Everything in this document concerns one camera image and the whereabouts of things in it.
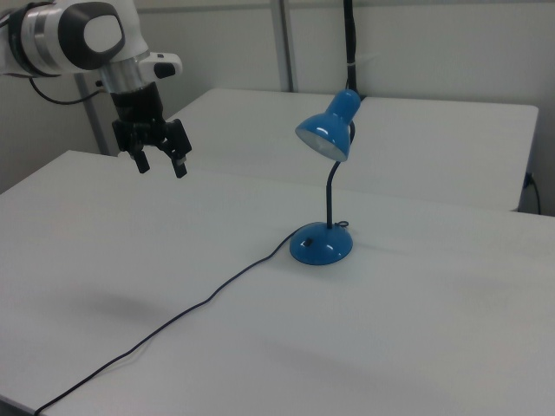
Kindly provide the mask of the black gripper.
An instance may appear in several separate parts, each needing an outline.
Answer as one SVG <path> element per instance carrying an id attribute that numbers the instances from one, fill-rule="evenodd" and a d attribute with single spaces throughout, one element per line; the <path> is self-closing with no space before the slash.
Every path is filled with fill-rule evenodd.
<path id="1" fill-rule="evenodd" d="M 187 174 L 186 155 L 192 146 L 180 120 L 166 121 L 157 85 L 111 94 L 118 119 L 112 123 L 119 148 L 128 152 L 140 173 L 150 169 L 144 146 L 158 147 L 172 161 L 178 179 Z"/>

